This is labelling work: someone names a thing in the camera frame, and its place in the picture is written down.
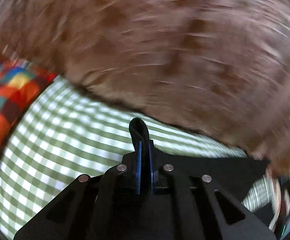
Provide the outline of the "black pants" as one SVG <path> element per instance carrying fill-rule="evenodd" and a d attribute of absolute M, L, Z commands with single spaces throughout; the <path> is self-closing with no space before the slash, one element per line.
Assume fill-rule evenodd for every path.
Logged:
<path fill-rule="evenodd" d="M 168 154 L 155 147 L 145 122 L 140 118 L 131 120 L 129 133 L 135 149 L 132 174 L 137 194 L 153 193 L 158 184 L 155 172 L 169 164 L 174 171 L 182 171 L 190 177 L 209 175 L 251 210 L 263 207 L 272 200 L 272 183 L 266 177 L 267 160 Z"/>

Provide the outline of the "green white checkered bedsheet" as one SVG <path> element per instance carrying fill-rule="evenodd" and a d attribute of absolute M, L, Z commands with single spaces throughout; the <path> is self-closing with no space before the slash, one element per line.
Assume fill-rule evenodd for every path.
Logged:
<path fill-rule="evenodd" d="M 14 239 L 78 176 L 103 175 L 134 152 L 129 133 L 134 118 L 145 122 L 155 147 L 168 154 L 249 158 L 240 148 L 92 99 L 58 77 L 30 105 L 0 151 L 0 233 Z M 95 239 L 175 239 L 166 180 L 156 174 L 154 192 L 135 190 L 125 220 L 103 226 Z M 283 230 L 280 187 L 266 177 L 272 183 L 271 202 L 256 210 L 242 204 L 277 236 Z"/>

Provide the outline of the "multicolour plaid pillow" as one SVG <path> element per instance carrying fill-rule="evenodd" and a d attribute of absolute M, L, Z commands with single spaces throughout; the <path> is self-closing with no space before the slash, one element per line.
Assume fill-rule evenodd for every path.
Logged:
<path fill-rule="evenodd" d="M 31 103 L 53 82 L 57 74 L 27 67 L 24 60 L 0 56 L 0 147 Z"/>

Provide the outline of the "brown floral curtain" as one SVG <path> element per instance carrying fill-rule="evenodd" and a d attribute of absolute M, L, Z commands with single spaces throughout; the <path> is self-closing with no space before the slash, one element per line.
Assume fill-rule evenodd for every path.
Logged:
<path fill-rule="evenodd" d="M 0 0 L 0 53 L 290 172 L 290 0 Z"/>

